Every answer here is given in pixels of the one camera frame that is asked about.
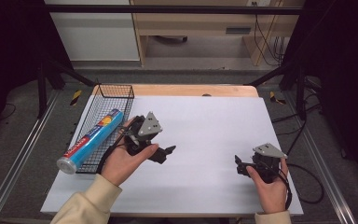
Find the cable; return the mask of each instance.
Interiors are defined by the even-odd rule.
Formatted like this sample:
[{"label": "cable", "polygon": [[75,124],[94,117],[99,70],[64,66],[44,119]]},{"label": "cable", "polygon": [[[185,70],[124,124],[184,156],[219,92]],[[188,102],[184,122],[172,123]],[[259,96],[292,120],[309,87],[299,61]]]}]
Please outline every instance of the cable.
[{"label": "cable", "polygon": [[301,127],[299,127],[298,129],[296,129],[296,130],[294,130],[294,131],[292,131],[292,132],[290,132],[290,133],[277,133],[276,135],[277,135],[277,136],[280,136],[280,135],[289,135],[289,134],[296,133],[296,132],[300,131],[300,129],[301,129]]},{"label": "cable", "polygon": [[292,149],[293,149],[293,147],[295,146],[295,144],[296,144],[298,138],[300,137],[302,131],[304,130],[304,127],[305,127],[305,124],[306,124],[306,123],[307,123],[307,120],[305,119],[303,125],[301,126],[300,131],[299,131],[298,134],[296,135],[295,140],[293,141],[292,145],[289,147],[289,150],[287,150],[287,152],[286,152],[286,155],[287,155],[287,156],[289,156],[290,152],[292,152]]},{"label": "cable", "polygon": [[283,182],[283,184],[286,186],[287,189],[287,198],[286,198],[286,203],[284,205],[284,208],[287,210],[289,209],[290,203],[292,202],[292,191],[290,190],[290,185],[289,185],[289,180],[287,179],[286,174],[280,169],[279,172],[277,173],[276,171],[274,171],[271,167],[269,167],[267,164],[265,164],[262,161],[257,161],[260,164],[264,165],[268,170],[270,170],[272,173],[274,173],[277,177],[280,178],[280,180]]},{"label": "cable", "polygon": [[324,185],[322,184],[322,181],[315,174],[313,174],[311,171],[307,170],[306,168],[304,168],[304,167],[302,167],[300,165],[287,163],[287,166],[296,167],[296,168],[298,168],[300,170],[303,170],[304,172],[308,173],[309,175],[311,175],[316,180],[316,182],[318,182],[319,186],[321,187],[321,196],[317,200],[315,200],[315,201],[305,200],[300,195],[298,195],[298,199],[303,203],[310,203],[310,204],[316,204],[316,203],[321,202],[322,199],[324,198]]},{"label": "cable", "polygon": [[[276,17],[276,15],[274,15],[273,18],[272,18],[272,23],[271,23],[271,25],[269,26],[268,32],[271,31],[272,24],[273,24],[273,21],[275,20],[275,17]],[[262,35],[262,37],[263,37],[263,39],[264,39],[264,42],[265,42],[265,44],[266,44],[266,46],[267,46],[267,48],[268,48],[269,53],[271,54],[272,58],[273,58],[278,64],[271,64],[271,63],[267,62],[267,59],[266,59],[266,57],[264,56],[264,53],[263,53],[263,51],[261,50],[261,48],[258,46],[257,40],[256,40],[256,38],[255,38],[255,32],[256,32],[257,28],[258,28],[260,34]],[[258,50],[260,51],[261,56],[263,57],[263,59],[264,59],[264,61],[266,62],[266,64],[271,65],[271,66],[281,65],[280,61],[279,61],[279,60],[275,57],[275,55],[272,53],[272,51],[271,51],[271,49],[270,49],[270,47],[269,47],[269,42],[268,42],[267,39],[265,38],[265,36],[264,36],[264,34],[263,34],[263,31],[262,31],[261,28],[260,28],[260,25],[259,25],[259,23],[258,23],[257,14],[255,14],[254,39],[255,39],[255,45],[257,46]]]},{"label": "cable", "polygon": [[120,142],[120,140],[121,140],[126,134],[128,134],[128,131],[129,131],[129,129],[130,129],[130,126],[133,124],[133,122],[136,121],[136,119],[137,119],[137,117],[135,117],[135,118],[132,120],[132,122],[131,122],[127,127],[124,128],[124,130],[123,130],[123,127],[121,127],[121,130],[122,130],[121,135],[117,138],[117,140],[115,141],[115,143],[114,143],[111,147],[109,147],[109,148],[104,152],[103,156],[101,157],[100,163],[98,163],[98,167],[97,167],[97,170],[96,170],[96,173],[97,173],[97,174],[99,174],[99,175],[101,174],[101,172],[102,172],[102,170],[103,170],[103,166],[104,166],[104,164],[105,164],[105,162],[106,162],[106,159],[110,156],[110,154],[112,154],[112,152],[116,149],[116,147],[118,147],[117,144]]},{"label": "cable", "polygon": [[[307,111],[307,112],[310,112],[311,110],[313,110],[313,109],[319,107],[320,105],[321,105],[321,104],[313,105],[313,106],[311,106],[310,108],[306,109],[306,111]],[[272,119],[271,122],[272,122],[272,123],[281,122],[281,121],[284,121],[284,120],[293,118],[293,117],[295,117],[295,116],[297,116],[297,115],[298,115],[298,113],[295,113],[295,114],[289,115],[289,116],[287,116],[287,117]]]},{"label": "cable", "polygon": [[[258,26],[257,15],[255,15],[255,31],[254,31],[255,46],[256,46],[256,47],[258,48],[258,50],[260,51],[261,56],[263,57],[264,62],[266,62],[266,64],[271,65],[271,66],[276,66],[276,65],[278,65],[278,64],[272,64],[272,63],[267,62],[267,59],[266,59],[266,57],[264,56],[263,50],[261,50],[261,48],[258,46],[257,40],[256,40],[256,38],[255,38],[255,32],[256,32],[256,30],[257,30],[257,27],[259,27],[259,26]],[[263,32],[262,32],[261,30],[260,30],[260,34],[263,36],[263,39],[264,39],[264,41],[265,41],[266,44],[267,44],[267,48],[268,48],[269,52],[271,52],[271,50],[269,49],[269,45],[268,45],[268,43],[267,43],[267,39],[264,38]]]},{"label": "cable", "polygon": [[17,110],[17,107],[15,105],[13,105],[13,104],[6,104],[6,105],[13,106],[13,110],[10,112],[10,114],[4,116],[3,118],[0,118],[0,120],[7,119],[8,117],[12,116],[14,114],[14,112],[16,112],[16,110]]}]

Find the wire mesh basket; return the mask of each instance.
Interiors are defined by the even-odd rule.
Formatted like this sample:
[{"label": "wire mesh basket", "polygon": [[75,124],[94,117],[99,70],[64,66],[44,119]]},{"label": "wire mesh basket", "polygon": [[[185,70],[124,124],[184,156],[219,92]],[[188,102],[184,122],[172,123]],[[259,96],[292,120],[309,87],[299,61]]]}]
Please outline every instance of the wire mesh basket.
[{"label": "wire mesh basket", "polygon": [[[129,119],[133,103],[133,89],[131,85],[109,85],[101,84],[93,93],[93,99],[87,112],[87,116],[82,124],[78,141],[95,124],[97,124],[107,113],[116,108],[123,112],[123,121]],[[81,167],[77,169],[78,174],[95,174],[98,164],[104,152],[114,144],[117,137],[117,129],[110,134],[101,145],[89,156]]]}]

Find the floor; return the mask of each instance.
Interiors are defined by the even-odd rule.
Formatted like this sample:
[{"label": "floor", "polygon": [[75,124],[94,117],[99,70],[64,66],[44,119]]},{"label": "floor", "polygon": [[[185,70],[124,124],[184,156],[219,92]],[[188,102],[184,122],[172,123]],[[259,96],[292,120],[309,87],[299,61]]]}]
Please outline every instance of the floor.
[{"label": "floor", "polygon": [[[266,58],[269,63],[274,63],[274,59],[267,54]],[[90,79],[98,78],[101,82],[109,83],[240,85],[276,67],[266,63],[254,67],[240,37],[191,36],[185,43],[176,39],[151,38],[144,67],[117,64],[110,68],[81,67],[78,72]],[[7,107],[0,121],[0,188],[7,187],[7,194],[1,195],[6,203],[0,205],[0,223],[48,223],[51,219],[51,216],[39,212],[57,172],[51,167],[61,156],[63,148],[68,147],[91,92],[91,88],[68,76],[64,76],[64,79],[67,84],[63,91],[48,88],[48,96],[56,97],[57,101],[43,131],[33,129],[38,113],[35,82],[13,90],[7,98]],[[280,91],[277,86],[279,81],[280,77],[275,77],[257,88],[260,97],[265,99],[271,119],[294,113],[295,94]],[[82,90],[82,95],[75,106],[69,106],[76,90]],[[275,93],[278,101],[270,100],[271,92]],[[306,95],[310,96],[307,106],[318,104],[311,91],[306,91]],[[292,145],[301,124],[302,121],[296,118],[274,123],[282,150]],[[25,146],[31,132],[36,132],[37,141]],[[320,168],[315,165],[318,159],[313,153],[315,151],[322,155],[330,177],[320,174]],[[13,172],[12,164],[18,162],[19,154],[24,155],[25,163],[19,167],[13,185],[3,186],[2,183],[7,183],[7,173]],[[355,161],[341,158],[339,145],[320,107],[309,112],[307,125],[296,142],[290,162],[307,167],[329,187],[325,188],[321,202],[302,203],[304,216],[293,217],[294,223],[358,223],[358,166]],[[317,199],[321,189],[315,179],[296,167],[290,169],[300,195],[309,201]],[[244,220],[244,223],[253,222],[251,218]]]}]

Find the human hand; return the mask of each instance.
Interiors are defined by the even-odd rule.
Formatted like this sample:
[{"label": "human hand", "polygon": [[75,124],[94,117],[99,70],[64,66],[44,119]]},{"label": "human hand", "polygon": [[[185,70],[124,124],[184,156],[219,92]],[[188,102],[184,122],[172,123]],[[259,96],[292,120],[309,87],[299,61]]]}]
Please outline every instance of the human hand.
[{"label": "human hand", "polygon": [[141,165],[142,162],[151,157],[158,149],[158,144],[152,144],[140,153],[131,156],[124,145],[124,138],[117,144],[118,147],[106,159],[101,175],[113,185],[119,186]]},{"label": "human hand", "polygon": [[[252,166],[247,166],[246,170],[255,182],[260,204],[264,212],[272,214],[285,211],[287,192],[285,183],[279,177],[276,177],[272,183],[266,184]],[[287,176],[289,169],[284,158],[281,159],[281,170]]]}]

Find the beige sleeve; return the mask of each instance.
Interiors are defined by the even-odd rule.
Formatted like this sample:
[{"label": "beige sleeve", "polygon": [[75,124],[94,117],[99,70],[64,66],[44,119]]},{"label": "beige sleeve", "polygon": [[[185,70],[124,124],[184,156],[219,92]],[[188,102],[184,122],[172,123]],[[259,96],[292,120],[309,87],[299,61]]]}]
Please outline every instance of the beige sleeve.
[{"label": "beige sleeve", "polygon": [[51,223],[107,223],[110,208],[122,191],[101,175],[85,192],[77,192],[62,206]]},{"label": "beige sleeve", "polygon": [[274,214],[255,214],[255,223],[257,224],[291,224],[289,211]]}]

